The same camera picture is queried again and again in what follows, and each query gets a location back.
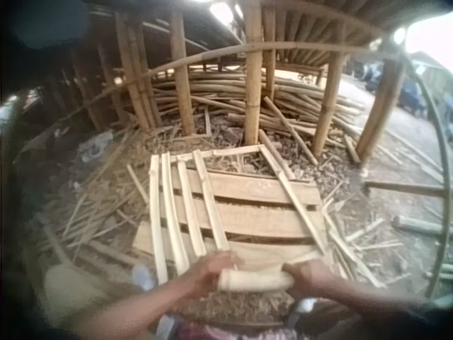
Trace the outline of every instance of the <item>bamboo post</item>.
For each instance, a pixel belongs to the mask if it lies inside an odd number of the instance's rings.
[[[263,41],[261,30],[261,2],[260,0],[250,0],[244,3],[244,5],[246,41],[247,43],[261,43]],[[246,145],[258,143],[262,63],[262,51],[255,51],[247,54],[246,120],[244,122]]]
[[[143,24],[140,21],[137,25],[137,44],[139,48],[139,56],[140,56],[140,64],[141,64],[141,72],[145,73],[149,71],[148,67],[148,58],[147,58],[147,49],[145,48],[144,44],[144,34],[143,34]],[[153,115],[154,122],[156,123],[157,127],[162,126],[162,119],[159,112],[159,107],[157,106],[156,99],[154,97],[154,89],[153,84],[151,81],[151,77],[148,77],[144,80],[145,86],[147,88],[148,93],[148,100],[151,104],[151,113]]]
[[[179,60],[186,57],[185,38],[184,38],[184,20],[183,14],[179,8],[173,8],[170,14],[170,44],[171,56],[173,60]],[[192,101],[190,100],[189,74],[187,67],[181,66],[175,68],[176,92],[178,94],[179,112],[183,122],[183,131],[185,135],[195,133],[195,124],[193,122]]]
[[[373,107],[355,148],[362,160],[362,166],[367,162],[384,133],[387,120],[399,98],[403,80],[403,63],[385,61]]]
[[[77,60],[76,56],[72,55],[72,63],[74,66],[74,71],[76,73],[77,85],[80,89],[80,93],[82,95],[82,99],[84,103],[88,103],[90,101],[89,91],[86,88],[86,84],[84,82],[84,78],[82,77],[82,72],[80,68],[79,61]],[[88,115],[93,122],[94,128],[96,131],[104,130],[104,121],[102,119],[101,113],[98,111],[96,106],[89,106],[87,108]]]
[[[263,9],[264,41],[275,41],[275,7]],[[271,101],[274,100],[275,50],[263,52],[266,66],[266,90]]]
[[[127,31],[127,41],[129,42],[129,51],[132,60],[132,68],[135,76],[142,72],[142,61],[140,58],[139,45],[137,41],[137,27],[141,25],[137,16],[129,15],[128,20],[125,21]],[[154,114],[151,109],[151,104],[148,98],[147,85],[145,79],[140,79],[138,82],[140,99],[142,100],[143,109],[147,115],[149,127],[155,128],[156,122],[154,121]]]
[[[105,53],[105,49],[101,43],[98,43],[98,53],[99,59],[101,60],[102,70],[104,72],[105,83],[107,87],[112,87],[115,85],[115,81],[113,80],[113,72],[112,67],[108,63],[107,54]],[[121,125],[126,126],[129,122],[129,116],[127,112],[122,108],[121,96],[117,91],[112,92],[110,95],[112,98],[113,106],[115,107],[116,113],[118,115],[118,120],[120,121]]]
[[[344,23],[339,22],[336,30],[336,41],[339,44],[343,43],[344,30]],[[343,73],[343,60],[343,53],[332,53],[331,62],[328,66],[326,90],[324,92],[321,112],[319,113],[319,122],[313,139],[313,153],[315,157],[321,156],[324,144],[326,143],[328,129],[331,126],[332,117],[335,112],[338,86],[340,85],[341,74]]]
[[[130,80],[135,78],[134,67],[132,66],[125,21],[122,15],[119,13],[115,13],[115,24],[122,68],[125,70],[126,80]],[[137,120],[140,124],[140,127],[148,130],[149,122],[144,111],[137,83],[129,84],[127,86],[127,90],[129,91],[130,100],[132,102],[132,105],[134,106],[134,111],[137,115]]]

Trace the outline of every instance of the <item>cut bamboo piece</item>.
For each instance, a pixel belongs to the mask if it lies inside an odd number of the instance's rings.
[[[364,185],[367,188],[378,188],[384,190],[398,191],[400,193],[413,193],[414,195],[424,195],[431,197],[444,196],[443,186],[429,186],[423,184],[377,182],[377,181],[365,181]]]
[[[336,42],[343,44],[344,41],[343,23],[338,23],[336,27]],[[340,86],[341,74],[343,73],[344,54],[333,52],[331,62],[328,66],[326,89],[324,91],[323,103],[321,112],[319,113],[318,127],[313,139],[313,154],[315,157],[321,156],[321,153],[326,143],[328,130],[331,126],[332,117],[335,111],[338,87]]]
[[[159,206],[159,155],[151,156],[149,167],[149,220],[151,221],[149,233],[154,250],[154,260],[159,285],[168,281],[168,272],[165,262],[164,243],[162,239],[161,213]]]
[[[118,47],[120,49],[121,64],[122,68],[125,71],[126,79],[129,81],[136,77],[134,76],[134,67],[132,66],[125,19],[123,18],[122,14],[115,12],[115,24],[118,38]],[[145,130],[149,129],[148,118],[146,112],[144,111],[137,83],[130,82],[127,85],[127,90],[129,91],[130,100],[132,102],[132,105],[134,106],[134,111],[137,115],[137,121],[139,122],[140,127],[144,128]]]
[[[288,123],[288,121],[284,117],[283,113],[280,112],[280,110],[277,108],[277,106],[275,106],[275,104],[268,97],[265,97],[264,101],[269,105],[270,109],[282,121],[283,125],[289,130],[289,133],[291,133],[291,135],[295,138],[297,144],[302,148],[305,155],[307,155],[307,157],[309,158],[310,162],[313,165],[318,165],[318,161],[316,160],[316,158],[314,158],[313,154],[310,152],[310,149],[307,147],[304,140],[299,136],[299,134],[296,132],[296,130],[293,128],[293,126]]]
[[[203,190],[203,198],[205,199],[207,214],[210,217],[212,234],[217,245],[218,250],[229,250],[227,236],[225,235],[222,221],[220,220],[219,211],[214,199],[210,178],[206,170],[205,162],[203,161],[200,150],[193,152],[193,160],[197,167],[198,175]]]
[[[268,148],[269,152],[274,156],[277,163],[280,165],[282,170],[284,171],[286,177],[289,180],[296,179],[296,176],[289,168],[287,162],[283,159],[283,157],[278,153],[277,149],[275,148],[274,144],[269,140],[268,136],[265,134],[264,131],[259,130],[258,135],[260,137],[260,141]]]
[[[385,131],[387,120],[399,98],[403,80],[404,65],[402,62],[387,61],[384,63],[373,107],[355,148],[362,160],[362,165],[365,165],[371,157]]]
[[[343,139],[345,140],[345,144],[346,144],[346,147],[348,148],[349,155],[351,156],[352,161],[353,161],[355,164],[360,164],[359,155],[358,155],[357,152],[355,151],[354,145],[352,145],[352,140],[350,139],[350,137],[347,136],[347,135],[344,135],[344,136],[343,136]]]
[[[173,60],[186,57],[183,13],[179,8],[172,8],[170,14],[170,44]],[[195,133],[193,121],[192,101],[190,100],[189,74],[187,67],[175,68],[176,92],[178,94],[179,112],[183,122],[184,134],[190,136]]]
[[[264,41],[275,41],[275,7],[263,8]],[[275,50],[263,53],[263,61],[266,66],[266,90],[268,97],[274,99],[274,75],[275,75]]]
[[[193,250],[197,257],[201,257],[206,255],[206,248],[203,242],[203,236],[201,235],[200,223],[198,222],[197,212],[193,203],[192,190],[190,189],[189,176],[184,161],[178,161],[178,173]]]
[[[107,54],[105,53],[105,48],[101,43],[98,43],[98,53],[99,59],[101,60],[101,66],[104,73],[105,83],[107,87],[114,87],[115,80],[113,79],[112,67],[108,63]],[[115,107],[118,120],[122,126],[126,126],[129,122],[129,116],[127,112],[122,107],[121,96],[117,91],[112,92],[110,95],[112,98],[113,106]]]
[[[175,259],[176,272],[181,275],[189,269],[190,262],[184,247],[181,230],[176,215],[173,186],[171,183],[170,154],[162,154],[162,187],[164,192],[164,206],[167,218],[167,228],[170,234],[173,258]]]
[[[130,164],[127,165],[127,170],[129,171],[129,175],[132,177],[132,180],[134,181],[134,184],[137,187],[137,190],[139,191],[140,195],[143,197],[143,201],[146,204],[148,204],[149,198],[147,196],[147,193],[145,192],[143,185],[140,183],[139,179],[137,178],[137,175],[134,172],[134,169],[130,166]]]
[[[270,154],[269,150],[266,149],[265,146],[260,145],[260,151],[261,151],[261,154],[268,161],[268,163],[269,163],[270,167],[272,168],[272,170],[274,171],[276,177],[278,177],[278,179],[280,180],[280,183],[282,184],[283,188],[285,189],[287,195],[291,198],[291,201],[294,204],[294,207],[296,208],[297,212],[299,213],[302,221],[304,222],[306,227],[310,230],[316,244],[318,245],[319,249],[321,250],[321,253],[324,255],[326,253],[326,248],[324,246],[324,242],[321,238],[321,235],[318,233],[318,230],[311,222],[308,212],[306,211],[306,208],[299,202],[299,200],[297,199],[297,196],[294,194],[294,192],[291,188],[291,184],[288,181],[288,178],[285,176],[285,173],[280,168],[277,161],[275,161],[274,157]]]
[[[417,232],[430,236],[441,235],[442,226],[439,223],[432,223],[416,218],[397,215],[391,221],[391,226],[396,229],[408,232]],[[453,227],[450,227],[450,239],[453,239]]]
[[[243,12],[246,22],[247,43],[263,41],[261,27],[261,2],[250,0],[244,3]],[[255,51],[247,54],[246,60],[246,120],[244,122],[244,139],[246,145],[258,144],[258,127],[261,104],[261,65],[263,52]]]

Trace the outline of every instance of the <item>bamboo pole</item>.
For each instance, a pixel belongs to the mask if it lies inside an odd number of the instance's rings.
[[[263,9],[264,41],[275,41],[275,7]],[[274,100],[274,76],[275,76],[275,50],[263,53],[263,61],[266,66],[266,90],[271,101]]]
[[[399,98],[403,80],[403,63],[385,62],[373,107],[356,146],[362,165],[366,164],[385,131],[387,120]]]
[[[338,23],[336,41],[339,44],[344,40],[345,25]],[[318,127],[313,139],[313,153],[315,157],[321,156],[326,143],[328,129],[331,125],[332,117],[335,112],[336,97],[340,85],[341,74],[343,73],[344,54],[339,52],[332,53],[331,62],[328,67],[326,90],[324,91],[321,112],[319,113]]]
[[[129,81],[135,79],[136,77],[134,76],[134,67],[132,66],[125,19],[123,18],[122,14],[115,13],[115,24],[118,38],[118,48],[120,50],[121,64],[122,68],[125,71],[126,80]],[[132,102],[132,105],[134,106],[134,111],[135,114],[137,115],[137,121],[139,122],[140,127],[144,128],[145,130],[148,130],[149,122],[143,107],[142,99],[140,97],[138,85],[135,83],[135,81],[130,82],[127,84],[127,90],[129,91],[130,100]]]
[[[244,4],[246,19],[247,43],[261,43],[263,41],[261,27],[261,2],[250,0]],[[245,143],[258,143],[258,126],[260,120],[261,102],[261,65],[263,53],[261,51],[247,54],[246,67],[246,121],[244,123]]]
[[[140,64],[141,64],[141,72],[145,73],[149,71],[148,68],[148,58],[147,58],[147,49],[145,48],[144,44],[144,35],[143,35],[143,23],[140,21],[137,25],[137,44],[139,48],[139,56],[140,56]],[[154,98],[154,89],[153,84],[151,81],[151,77],[145,79],[145,86],[147,88],[148,100],[151,105],[151,113],[153,115],[154,122],[156,123],[157,127],[162,126],[162,119],[161,115],[159,114],[159,108],[157,107],[156,99]]]
[[[108,63],[107,54],[105,53],[104,46],[101,43],[98,43],[98,53],[105,77],[105,83],[107,84],[107,87],[113,87],[115,86],[115,81],[113,80],[112,67]],[[126,126],[127,123],[129,122],[129,116],[127,112],[122,108],[120,94],[117,91],[114,91],[112,92],[110,97],[112,98],[113,107],[115,107],[120,124],[122,126]]]
[[[184,20],[179,8],[173,8],[170,14],[170,44],[173,60],[177,61],[186,57]],[[195,133],[195,124],[190,100],[189,75],[185,65],[175,68],[175,80],[183,132],[188,136]]]
[[[365,181],[364,185],[367,188],[378,188],[384,190],[398,191],[400,193],[412,193],[414,195],[424,195],[431,197],[444,196],[444,188],[442,186],[428,186],[423,184],[376,182],[376,181]]]
[[[280,119],[283,125],[289,130],[289,133],[291,133],[291,135],[295,138],[296,143],[301,147],[302,150],[304,150],[304,153],[309,158],[309,161],[315,166],[318,165],[318,161],[316,160],[316,158],[314,158],[313,154],[310,152],[310,149],[307,147],[304,140],[299,136],[294,127],[286,120],[283,113],[280,112],[277,106],[275,106],[275,104],[268,97],[265,97],[264,101],[269,105],[270,109],[277,115],[277,117]]]

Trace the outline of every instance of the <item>bamboo tube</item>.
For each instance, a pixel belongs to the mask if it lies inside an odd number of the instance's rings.
[[[118,38],[118,47],[120,49],[122,68],[125,71],[126,79],[132,80],[136,77],[134,76],[134,67],[132,66],[132,60],[127,38],[127,30],[125,20],[119,13],[115,13],[115,24]],[[140,124],[140,127],[144,128],[145,130],[148,130],[149,122],[147,114],[144,110],[138,85],[135,82],[131,82],[130,84],[127,85],[127,90],[129,91],[130,100],[132,102],[132,105],[134,106],[134,111],[135,114],[137,115],[137,120]]]
[[[145,73],[145,72],[149,71],[147,50],[146,50],[145,44],[144,44],[143,23],[142,22],[140,22],[137,25],[136,38],[137,38],[137,44],[138,44],[138,48],[139,48],[139,56],[140,56],[140,64],[141,64],[140,74],[141,74],[141,73]],[[151,112],[153,115],[154,122],[156,123],[157,127],[161,127],[162,119],[159,114],[159,108],[157,107],[156,99],[154,98],[154,89],[153,89],[153,84],[152,84],[150,77],[145,79],[145,86],[147,88],[148,100],[151,105]]]
[[[275,7],[263,9],[264,41],[275,41]],[[266,90],[270,100],[274,99],[274,75],[275,75],[275,50],[263,53],[263,61],[266,66]]]
[[[357,143],[357,154],[364,165],[384,133],[386,122],[396,105],[404,80],[404,65],[386,62],[367,123]]]
[[[338,43],[343,43],[344,24],[338,23]],[[313,139],[313,153],[315,157],[321,156],[321,153],[326,142],[328,129],[331,125],[336,104],[338,87],[340,85],[341,74],[343,73],[344,55],[336,52],[332,55],[331,63],[328,68],[326,90],[324,92],[323,104],[319,113],[319,122],[316,129],[316,134]]]
[[[162,154],[162,187],[164,192],[165,215],[167,219],[168,233],[170,234],[171,249],[175,259],[176,271],[181,275],[189,269],[190,262],[187,251],[184,248],[183,237],[176,215],[175,200],[173,197],[173,185],[170,172],[170,154]]]
[[[268,148],[269,152],[274,156],[274,158],[277,161],[277,163],[280,165],[282,170],[285,172],[286,177],[289,180],[296,179],[296,176],[294,175],[292,170],[289,168],[287,162],[285,162],[285,160],[280,155],[280,153],[277,151],[277,149],[275,148],[274,144],[269,140],[269,138],[265,134],[265,132],[260,129],[258,131],[258,135],[259,135],[261,143],[263,143]]]
[[[261,43],[263,41],[261,27],[261,2],[250,0],[244,4],[246,19],[247,43]],[[261,51],[247,54],[246,67],[246,121],[244,122],[244,139],[246,145],[258,143],[258,126],[260,120],[261,102],[261,65],[263,53]]]
[[[149,167],[149,220],[151,221],[151,242],[156,262],[156,272],[159,285],[168,281],[168,272],[165,262],[164,243],[162,241],[161,213],[159,208],[159,155],[151,156]]]
[[[271,110],[281,120],[283,125],[289,130],[289,133],[291,133],[291,135],[296,140],[296,143],[302,148],[302,150],[304,151],[305,155],[307,155],[307,157],[309,158],[309,161],[315,166],[318,165],[318,161],[314,158],[313,154],[310,152],[310,149],[307,147],[307,145],[305,144],[304,140],[295,131],[294,127],[287,122],[287,120],[284,117],[283,113],[280,112],[280,110],[277,108],[277,106],[275,106],[275,104],[268,97],[265,97],[264,101],[269,105]]]
[[[173,60],[177,61],[186,57],[184,21],[179,8],[172,8],[170,14],[170,44]],[[189,76],[185,65],[175,68],[175,80],[183,132],[189,136],[195,133],[195,124],[193,122],[192,101],[190,100]]]
[[[88,91],[86,89],[86,85],[84,83],[84,79],[81,74],[81,69],[79,65],[78,59],[75,57],[75,55],[72,55],[72,63],[74,66],[74,71],[76,73],[76,79],[77,79],[77,86],[80,89],[80,93],[82,95],[82,99],[84,100],[84,104],[88,103],[90,101],[90,97],[88,95]],[[104,122],[101,116],[101,113],[98,111],[98,109],[95,106],[88,106],[87,107],[88,115],[91,119],[91,122],[94,125],[94,128],[96,131],[103,131],[104,128]]]
[[[105,83],[107,87],[115,86],[115,81],[113,80],[112,68],[108,63],[107,54],[101,43],[98,43],[98,53],[99,59],[101,60],[101,66],[104,73]],[[122,108],[122,102],[120,94],[117,91],[112,92],[110,95],[112,98],[113,107],[115,108],[118,120],[122,126],[126,126],[129,122],[129,116],[127,112]]]

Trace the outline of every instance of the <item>bamboo stick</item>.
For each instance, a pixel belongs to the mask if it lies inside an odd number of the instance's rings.
[[[277,108],[277,106],[275,106],[275,104],[268,98],[268,97],[265,97],[264,98],[264,101],[269,105],[269,107],[271,108],[271,110],[277,115],[277,117],[281,120],[281,122],[283,123],[283,125],[289,130],[289,133],[291,133],[291,135],[294,137],[294,139],[296,140],[296,143],[302,148],[302,150],[304,151],[305,155],[307,155],[307,157],[309,158],[310,162],[313,164],[313,165],[318,165],[318,161],[314,158],[313,154],[310,152],[310,149],[307,147],[307,145],[305,144],[304,140],[299,136],[299,134],[295,131],[295,129],[293,128],[293,126],[291,124],[289,124],[286,120],[286,118],[284,117],[283,113],[280,112],[280,110]]]
[[[260,138],[261,143],[263,143],[268,148],[269,152],[274,156],[275,160],[277,161],[277,163],[280,165],[280,167],[284,171],[286,177],[289,180],[296,179],[296,176],[294,175],[292,170],[289,168],[287,162],[285,162],[285,160],[282,158],[282,156],[277,151],[274,144],[269,140],[269,138],[265,134],[265,132],[260,129],[258,132],[258,136]]]
[[[168,281],[168,272],[165,262],[164,243],[162,240],[161,213],[159,202],[159,155],[151,156],[149,167],[149,220],[151,221],[151,242],[154,250],[154,260],[159,285]]]
[[[243,7],[246,21],[247,43],[263,41],[261,25],[260,0],[247,1]],[[261,65],[262,51],[250,52],[246,60],[246,120],[244,122],[244,139],[246,145],[258,143],[258,126],[261,102]]]
[[[344,41],[344,24],[339,23],[337,27],[336,41],[340,44]],[[340,85],[341,74],[343,72],[344,55],[336,52],[332,54],[331,63],[328,68],[326,90],[324,91],[323,104],[319,113],[318,127],[313,139],[313,154],[315,157],[321,156],[326,142],[328,129],[330,127]]]
[[[173,60],[186,57],[183,14],[179,8],[172,8],[170,15],[170,44]],[[179,111],[183,122],[183,132],[190,136],[195,133],[195,124],[190,100],[188,70],[185,65],[175,68],[176,92],[178,94]]]
[[[225,235],[222,221],[220,220],[219,211],[214,200],[214,194],[210,183],[210,178],[206,170],[205,162],[203,161],[200,150],[193,152],[193,160],[197,167],[198,176],[200,177],[200,183],[203,191],[203,198],[205,199],[205,205],[207,214],[210,218],[212,234],[214,236],[215,244],[218,250],[229,250],[227,236]]]

